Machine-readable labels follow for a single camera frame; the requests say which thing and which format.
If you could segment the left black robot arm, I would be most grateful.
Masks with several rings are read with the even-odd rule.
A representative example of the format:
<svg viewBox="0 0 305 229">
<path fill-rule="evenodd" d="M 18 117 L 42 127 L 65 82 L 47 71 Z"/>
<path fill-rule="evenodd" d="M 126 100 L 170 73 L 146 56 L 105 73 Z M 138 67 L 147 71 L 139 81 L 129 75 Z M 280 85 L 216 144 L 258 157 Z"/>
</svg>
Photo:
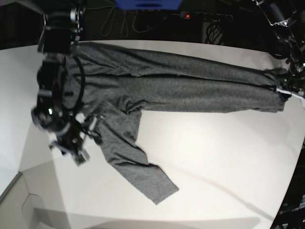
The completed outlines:
<svg viewBox="0 0 305 229">
<path fill-rule="evenodd" d="M 253 3 L 273 28 L 276 40 L 288 49 L 288 73 L 277 91 L 299 98 L 302 104 L 305 104 L 305 48 L 302 46 L 304 40 L 293 30 L 297 23 L 297 7 L 291 0 L 254 0 Z"/>
</svg>

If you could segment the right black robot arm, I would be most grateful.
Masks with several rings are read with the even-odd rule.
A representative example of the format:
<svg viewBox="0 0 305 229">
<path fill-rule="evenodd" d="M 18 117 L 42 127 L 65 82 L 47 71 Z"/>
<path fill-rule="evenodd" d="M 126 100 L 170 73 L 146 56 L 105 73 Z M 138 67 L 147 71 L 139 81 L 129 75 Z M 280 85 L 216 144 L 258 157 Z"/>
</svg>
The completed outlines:
<svg viewBox="0 0 305 229">
<path fill-rule="evenodd" d="M 83 123 L 76 120 L 77 113 L 83 107 L 85 88 L 85 72 L 76 56 L 76 48 L 83 30 L 87 4 L 84 0 L 54 0 L 52 3 L 53 6 L 37 2 L 43 10 L 44 19 L 38 52 L 43 53 L 45 58 L 37 73 L 39 91 L 31 116 L 39 129 L 56 135 L 56 140 L 50 143 L 49 148 L 56 147 L 63 155 L 71 155 L 74 163 L 79 166 L 90 158 L 83 148 L 85 138 L 97 141 L 101 139 L 101 135 L 93 130 L 96 118 L 89 118 Z M 75 61 L 81 77 L 78 98 L 73 107 L 63 104 L 65 96 L 73 95 L 72 92 L 64 91 L 68 57 Z"/>
</svg>

